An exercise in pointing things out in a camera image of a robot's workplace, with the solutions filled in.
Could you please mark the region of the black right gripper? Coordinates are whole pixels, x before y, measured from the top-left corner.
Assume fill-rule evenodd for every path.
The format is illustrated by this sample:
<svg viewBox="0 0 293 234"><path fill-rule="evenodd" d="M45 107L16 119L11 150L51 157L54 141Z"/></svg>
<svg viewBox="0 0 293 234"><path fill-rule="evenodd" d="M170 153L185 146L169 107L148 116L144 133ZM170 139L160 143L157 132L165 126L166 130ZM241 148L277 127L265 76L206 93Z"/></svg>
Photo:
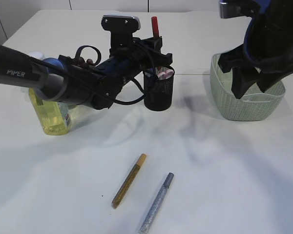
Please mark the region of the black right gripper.
<svg viewBox="0 0 293 234"><path fill-rule="evenodd" d="M222 53L223 73L232 70L231 91L241 99L257 84L262 93L293 73L293 0L245 0L253 15L243 43Z"/></svg>

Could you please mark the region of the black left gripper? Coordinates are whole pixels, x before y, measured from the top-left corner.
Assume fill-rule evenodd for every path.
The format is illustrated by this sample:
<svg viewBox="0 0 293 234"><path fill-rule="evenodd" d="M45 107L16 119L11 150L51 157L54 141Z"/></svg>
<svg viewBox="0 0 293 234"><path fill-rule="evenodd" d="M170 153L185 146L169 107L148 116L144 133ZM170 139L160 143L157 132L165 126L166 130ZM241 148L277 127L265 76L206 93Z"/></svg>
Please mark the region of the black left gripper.
<svg viewBox="0 0 293 234"><path fill-rule="evenodd" d="M144 73L157 79L156 69L168 67L173 62L172 53L160 52L163 41L159 37L141 39L129 35L130 44L119 44L110 48L109 59L101 62L101 52L97 49L95 62L96 93L119 93L130 81L134 82L142 93L144 90Z"/></svg>

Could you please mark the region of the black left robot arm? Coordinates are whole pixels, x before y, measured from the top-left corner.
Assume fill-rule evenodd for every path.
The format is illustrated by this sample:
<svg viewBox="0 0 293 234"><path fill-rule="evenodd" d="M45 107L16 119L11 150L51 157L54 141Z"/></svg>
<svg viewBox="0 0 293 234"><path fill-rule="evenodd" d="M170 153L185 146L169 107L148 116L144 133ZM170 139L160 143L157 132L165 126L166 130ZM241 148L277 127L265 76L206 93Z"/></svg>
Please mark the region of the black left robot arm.
<svg viewBox="0 0 293 234"><path fill-rule="evenodd" d="M54 63L36 59L0 45L0 84L32 88L43 100L83 105L95 110L113 104L125 105L117 95L139 73L151 81L141 88L143 95L155 87L158 66L172 64L172 54L162 54L162 39L140 39L131 33L112 33L109 58L95 63L81 60L82 48L74 58L60 55Z"/></svg>

